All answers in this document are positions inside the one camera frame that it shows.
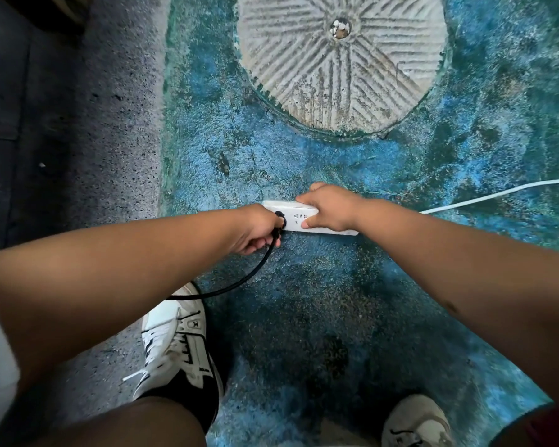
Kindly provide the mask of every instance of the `white power strip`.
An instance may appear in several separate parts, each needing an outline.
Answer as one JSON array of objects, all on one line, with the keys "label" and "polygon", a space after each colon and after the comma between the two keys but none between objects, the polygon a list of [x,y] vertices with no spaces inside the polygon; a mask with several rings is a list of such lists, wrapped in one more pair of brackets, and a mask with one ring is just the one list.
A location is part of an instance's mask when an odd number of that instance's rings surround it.
[{"label": "white power strip", "polygon": [[[499,191],[499,193],[489,194],[488,196],[482,196],[464,202],[457,202],[456,204],[445,205],[443,207],[437,207],[435,209],[424,210],[421,211],[420,213],[430,214],[430,213],[437,213],[439,211],[457,209],[458,207],[464,207],[465,205],[475,204],[477,202],[486,201],[488,199],[504,196],[506,194],[515,193],[516,191],[520,191],[522,189],[541,187],[543,185],[556,185],[558,183],[559,183],[559,179],[541,180],[540,182],[526,183],[525,185],[520,185],[519,187],[514,187],[514,188],[506,189],[504,191]],[[308,232],[308,233],[337,233],[338,235],[358,235],[358,232],[356,231],[335,232],[327,228],[303,229],[301,227],[302,222],[306,218],[319,213],[319,210],[312,207],[311,205],[305,205],[299,202],[291,202],[291,201],[263,201],[263,207],[271,211],[280,211],[284,214],[286,220],[286,225],[284,229],[286,231]]]},{"label": "white power strip", "polygon": [[292,201],[263,201],[263,207],[271,211],[280,211],[285,217],[285,231],[307,232],[307,233],[336,233],[337,235],[358,235],[356,231],[335,232],[327,228],[303,229],[302,222],[310,216],[319,213],[319,210],[311,205]]}]

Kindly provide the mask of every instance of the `teal floor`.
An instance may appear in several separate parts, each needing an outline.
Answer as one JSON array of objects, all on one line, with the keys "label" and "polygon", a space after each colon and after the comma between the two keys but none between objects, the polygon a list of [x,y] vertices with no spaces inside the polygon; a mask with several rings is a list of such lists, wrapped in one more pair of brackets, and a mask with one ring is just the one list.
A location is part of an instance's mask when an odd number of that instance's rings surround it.
[{"label": "teal floor", "polygon": [[[172,0],[162,214],[293,200],[315,180],[423,210],[559,178],[559,0],[445,0],[440,81],[386,138],[330,140],[287,122],[235,54],[235,0]],[[559,185],[440,214],[559,251]],[[202,290],[261,259],[232,257]],[[422,391],[460,445],[486,445],[547,401],[377,246],[286,234],[250,282],[210,300],[228,394],[211,445],[317,442],[320,420],[378,436]]]}]

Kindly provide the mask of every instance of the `round concrete cover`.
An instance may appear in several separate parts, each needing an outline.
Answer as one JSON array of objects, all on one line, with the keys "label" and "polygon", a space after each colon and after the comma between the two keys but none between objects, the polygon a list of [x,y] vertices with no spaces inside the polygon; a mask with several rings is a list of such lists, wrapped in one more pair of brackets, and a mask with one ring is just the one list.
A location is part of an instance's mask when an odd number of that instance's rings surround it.
[{"label": "round concrete cover", "polygon": [[302,124],[380,132],[434,82],[441,0],[238,0],[241,63]]}]

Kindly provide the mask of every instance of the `gray concrete floor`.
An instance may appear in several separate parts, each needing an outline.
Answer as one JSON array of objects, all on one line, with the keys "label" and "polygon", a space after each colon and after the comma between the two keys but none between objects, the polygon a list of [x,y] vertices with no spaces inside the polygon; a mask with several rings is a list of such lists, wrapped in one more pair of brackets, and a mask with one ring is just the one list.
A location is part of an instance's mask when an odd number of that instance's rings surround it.
[{"label": "gray concrete floor", "polygon": [[[0,248],[157,215],[168,9],[94,0],[75,39],[0,0]],[[82,353],[19,399],[0,445],[128,401],[142,357],[136,326]]]}]

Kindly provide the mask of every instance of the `white sneaker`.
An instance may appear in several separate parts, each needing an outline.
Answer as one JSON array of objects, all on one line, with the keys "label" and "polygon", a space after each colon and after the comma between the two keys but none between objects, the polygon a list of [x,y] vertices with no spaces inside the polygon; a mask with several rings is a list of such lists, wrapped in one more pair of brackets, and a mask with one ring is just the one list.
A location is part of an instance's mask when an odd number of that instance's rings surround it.
[{"label": "white sneaker", "polygon": [[[192,284],[187,284],[174,295],[198,295]],[[149,392],[178,401],[200,419],[202,425],[213,423],[217,415],[219,401],[224,396],[224,386],[215,364],[207,351],[205,310],[201,300],[170,301],[165,300],[143,317],[141,334],[145,345],[145,367],[124,378],[124,381],[141,375],[141,380],[134,391],[133,399]],[[179,373],[186,380],[178,380],[173,389],[158,388],[167,386]],[[203,404],[217,396],[215,410],[211,420],[201,420],[200,414],[209,419],[211,411],[192,406]]]},{"label": "white sneaker", "polygon": [[398,403],[383,426],[381,447],[454,447],[443,410],[425,395]]}]

